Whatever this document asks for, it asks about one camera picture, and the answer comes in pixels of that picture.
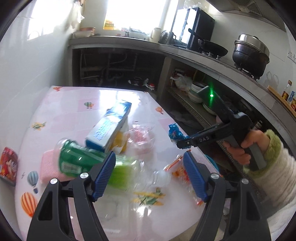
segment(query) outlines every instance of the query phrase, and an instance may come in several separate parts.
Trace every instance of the metal screw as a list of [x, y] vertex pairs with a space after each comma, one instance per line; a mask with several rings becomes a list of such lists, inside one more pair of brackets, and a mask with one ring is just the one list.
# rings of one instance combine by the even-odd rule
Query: metal screw
[[51, 184], [56, 184], [56, 183], [57, 183], [57, 179], [56, 179], [56, 178], [51, 179], [51, 180], [50, 180], [50, 183], [51, 183]]
[[83, 173], [80, 174], [80, 177], [81, 177], [82, 179], [85, 179], [85, 178], [87, 178], [88, 176], [89, 176], [89, 174], [88, 174], [87, 172], [83, 172]]
[[219, 178], [219, 175], [217, 173], [212, 173], [211, 174], [211, 178], [218, 179]]
[[249, 180], [248, 180], [248, 179], [245, 179], [245, 178], [243, 178], [243, 179], [242, 179], [242, 183], [243, 183], [243, 184], [248, 184], [248, 183], [249, 183]]

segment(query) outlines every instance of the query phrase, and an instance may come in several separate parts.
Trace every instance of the kitchen counter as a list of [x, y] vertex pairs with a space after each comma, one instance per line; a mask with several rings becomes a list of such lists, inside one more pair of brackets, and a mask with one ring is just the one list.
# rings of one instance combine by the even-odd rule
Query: kitchen counter
[[[296, 140], [296, 129], [294, 128], [296, 118], [263, 86], [235, 69], [235, 67], [194, 51], [141, 39], [111, 36], [71, 39], [69, 40], [68, 56], [69, 86], [73, 85], [72, 50], [93, 47], [125, 48], [161, 53], [206, 73], [238, 93], [262, 113], [285, 140], [293, 155], [296, 156], [296, 144], [294, 141]], [[165, 84], [158, 86], [158, 95], [165, 91], [165, 87]]]

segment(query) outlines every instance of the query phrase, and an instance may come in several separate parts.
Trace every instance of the bowl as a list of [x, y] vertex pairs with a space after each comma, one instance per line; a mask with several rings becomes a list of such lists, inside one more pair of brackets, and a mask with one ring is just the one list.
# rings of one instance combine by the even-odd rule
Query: bowl
[[217, 114], [216, 114], [215, 112], [213, 112], [209, 107], [207, 107], [207, 106], [205, 105], [205, 103], [203, 103], [202, 105], [203, 105], [204, 109], [205, 109], [208, 113], [210, 113], [211, 115], [217, 115]]
[[88, 28], [80, 28], [79, 31], [93, 31], [95, 30], [96, 28], [95, 27], [88, 27]]
[[189, 99], [191, 99], [194, 103], [197, 103], [197, 104], [202, 103], [202, 98], [194, 95], [193, 93], [191, 93], [191, 91], [188, 91], [187, 93], [188, 93]]
[[203, 89], [205, 87], [204, 84], [201, 84], [201, 83], [198, 83], [198, 82], [193, 82], [191, 84], [191, 89], [194, 91], [194, 92], [198, 92], [200, 91], [201, 89]]
[[85, 30], [85, 31], [76, 31], [73, 33], [74, 38], [79, 39], [79, 38], [87, 38], [91, 36], [94, 32], [91, 30]]

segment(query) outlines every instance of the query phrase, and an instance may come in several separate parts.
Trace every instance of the pink sponge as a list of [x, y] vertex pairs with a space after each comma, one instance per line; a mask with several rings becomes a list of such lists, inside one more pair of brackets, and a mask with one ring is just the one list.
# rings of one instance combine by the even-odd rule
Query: pink sponge
[[40, 180], [42, 183], [48, 183], [52, 178], [56, 177], [63, 181], [72, 180], [73, 177], [68, 177], [59, 171], [58, 160], [53, 158], [54, 150], [44, 152], [41, 160]]

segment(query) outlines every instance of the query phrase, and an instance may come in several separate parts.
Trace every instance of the plate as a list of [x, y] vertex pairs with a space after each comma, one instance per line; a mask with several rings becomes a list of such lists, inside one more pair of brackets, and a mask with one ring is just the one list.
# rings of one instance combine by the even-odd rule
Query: plate
[[211, 115], [217, 115], [215, 112], [213, 112], [209, 107], [207, 107], [204, 103], [202, 104], [204, 109], [210, 113]]
[[188, 91], [187, 93], [188, 93], [189, 99], [191, 99], [194, 103], [197, 103], [197, 104], [202, 103], [202, 98], [195, 96], [190, 91]]

